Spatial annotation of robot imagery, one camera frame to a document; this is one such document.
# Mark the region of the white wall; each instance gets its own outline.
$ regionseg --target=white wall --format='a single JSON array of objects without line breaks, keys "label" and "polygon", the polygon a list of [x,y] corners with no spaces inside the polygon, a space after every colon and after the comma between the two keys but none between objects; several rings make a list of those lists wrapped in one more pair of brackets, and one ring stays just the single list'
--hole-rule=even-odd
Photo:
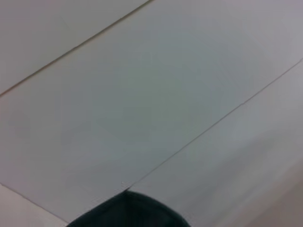
[{"label": "white wall", "polygon": [[64,227],[66,223],[0,185],[1,227]]}]

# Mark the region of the ceiling panel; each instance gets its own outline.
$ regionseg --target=ceiling panel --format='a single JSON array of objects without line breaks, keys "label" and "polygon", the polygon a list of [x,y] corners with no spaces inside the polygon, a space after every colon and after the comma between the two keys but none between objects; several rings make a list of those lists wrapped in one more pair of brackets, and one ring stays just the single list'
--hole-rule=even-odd
[{"label": "ceiling panel", "polygon": [[262,7],[153,1],[8,92],[0,182],[71,221],[138,181],[299,61],[300,15]]},{"label": "ceiling panel", "polygon": [[1,1],[0,93],[145,2],[145,0]]},{"label": "ceiling panel", "polygon": [[[251,202],[277,193],[285,181],[296,183],[294,166],[302,178],[302,75],[300,63],[131,190],[170,206],[193,227],[241,226],[229,222],[247,216]],[[254,204],[250,212],[267,205]]]}]

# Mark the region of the ceiling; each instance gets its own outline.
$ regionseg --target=ceiling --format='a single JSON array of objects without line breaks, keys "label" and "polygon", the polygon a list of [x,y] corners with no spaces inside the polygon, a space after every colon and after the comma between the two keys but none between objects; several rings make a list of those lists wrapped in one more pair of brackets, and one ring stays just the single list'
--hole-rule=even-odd
[{"label": "ceiling", "polygon": [[[143,3],[33,1],[19,18],[7,2],[0,92]],[[66,221],[130,186],[192,226],[224,219],[301,158],[275,148],[293,142],[279,129],[301,130],[287,119],[300,113],[302,9],[150,2],[0,98],[0,183]]]}]

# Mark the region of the dark object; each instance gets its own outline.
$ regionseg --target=dark object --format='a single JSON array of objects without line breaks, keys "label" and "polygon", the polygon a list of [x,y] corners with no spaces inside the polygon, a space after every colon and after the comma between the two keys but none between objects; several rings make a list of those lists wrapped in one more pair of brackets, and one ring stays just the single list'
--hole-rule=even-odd
[{"label": "dark object", "polygon": [[142,194],[125,191],[67,227],[189,227],[176,212]]}]

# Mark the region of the dark green fabric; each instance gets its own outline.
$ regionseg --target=dark green fabric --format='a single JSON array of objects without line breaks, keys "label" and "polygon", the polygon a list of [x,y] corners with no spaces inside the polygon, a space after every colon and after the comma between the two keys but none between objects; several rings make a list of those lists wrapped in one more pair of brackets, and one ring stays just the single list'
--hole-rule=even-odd
[{"label": "dark green fabric", "polygon": [[67,227],[189,227],[176,212],[142,194],[125,191]]}]

